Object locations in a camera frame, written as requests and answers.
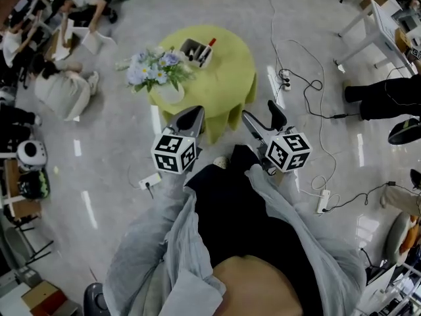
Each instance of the hand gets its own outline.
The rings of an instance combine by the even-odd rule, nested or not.
[[[97,23],[94,21],[91,21],[89,24],[89,32],[94,33],[97,30]]]
[[[412,50],[409,49],[408,53],[407,53],[407,59],[409,62],[415,62],[418,60],[418,57],[412,54]]]

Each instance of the glossy floor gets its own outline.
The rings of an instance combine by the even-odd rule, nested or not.
[[[364,36],[362,24],[344,38],[336,36],[359,13],[357,2],[272,0],[277,11],[273,38],[282,64],[308,80],[323,78],[318,63],[286,39],[297,40],[318,58],[324,67],[323,112],[327,115],[344,112],[344,78],[351,78],[355,84],[370,84],[384,79],[392,68],[373,67],[382,54],[372,46],[347,62],[346,74],[334,65],[334,57]],[[111,28],[111,35],[118,47],[103,48],[96,57],[79,47],[69,58],[83,62],[86,71],[97,70],[101,76],[100,92],[80,121],[57,119],[35,100],[32,86],[20,90],[18,96],[19,106],[42,116],[40,132],[49,154],[51,196],[43,202],[39,230],[53,237],[55,247],[53,254],[34,267],[78,302],[85,287],[94,281],[93,275],[99,281],[104,279],[130,221],[154,205],[148,192],[130,185],[154,172],[149,153],[154,133],[148,98],[125,88],[124,74],[115,71],[114,63],[146,45],[157,44],[178,28],[214,24],[241,36],[253,53],[259,84],[257,100],[249,110],[269,123],[266,104],[274,97],[267,78],[268,66],[275,64],[270,42],[273,10],[268,0],[131,0],[117,9],[120,18]],[[306,84],[294,77],[291,83],[292,90],[282,93],[289,122],[307,135],[314,148],[311,161],[298,172],[296,183],[301,189],[316,193],[311,190],[311,180],[318,174],[329,177],[334,160],[320,147],[320,119],[306,111]],[[319,112],[321,93],[309,90],[308,97],[312,110]],[[403,118],[406,117],[370,122],[359,122],[356,117],[323,121],[324,147],[337,160],[328,187],[341,195],[341,202],[388,180],[410,188],[409,168],[419,164],[420,143],[400,147],[387,143],[389,131]],[[194,171],[229,153],[236,143],[256,145],[244,126],[235,132],[228,130],[217,144],[202,143],[204,151]],[[381,191],[373,193],[367,206],[359,199],[319,217],[335,228],[338,237],[355,247],[364,246],[373,261],[380,259],[387,232],[399,212],[393,207],[383,209],[378,203],[380,194]],[[314,212],[318,199],[301,194],[299,201]]]

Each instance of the cushion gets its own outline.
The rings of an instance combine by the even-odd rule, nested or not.
[[[408,231],[407,237],[405,238],[404,242],[401,244],[401,247],[399,247],[400,253],[405,253],[407,250],[411,249],[411,247],[413,247],[415,243],[417,236],[418,236],[418,224],[410,228],[410,230]]]

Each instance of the yellow-green tablecloth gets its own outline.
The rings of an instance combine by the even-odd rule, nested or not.
[[[224,133],[227,123],[235,130],[246,103],[256,98],[256,70],[249,48],[237,35],[216,26],[192,26],[167,36],[161,43],[165,50],[179,50],[183,42],[193,39],[208,44],[216,38],[212,59],[205,69],[192,67],[195,79],[183,82],[185,97],[177,104],[168,104],[152,90],[151,103],[157,105],[165,120],[188,107],[205,108],[205,131],[213,144]]]

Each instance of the gray cardigan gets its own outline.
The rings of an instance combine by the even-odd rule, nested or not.
[[[268,215],[296,231],[314,269],[324,315],[352,314],[366,285],[357,251],[336,240],[314,215],[297,212],[259,165],[245,174]],[[112,316],[212,316],[222,302],[225,286],[213,277],[198,233],[195,192],[182,191],[185,176],[164,180],[157,205],[130,225],[112,260],[104,284]]]

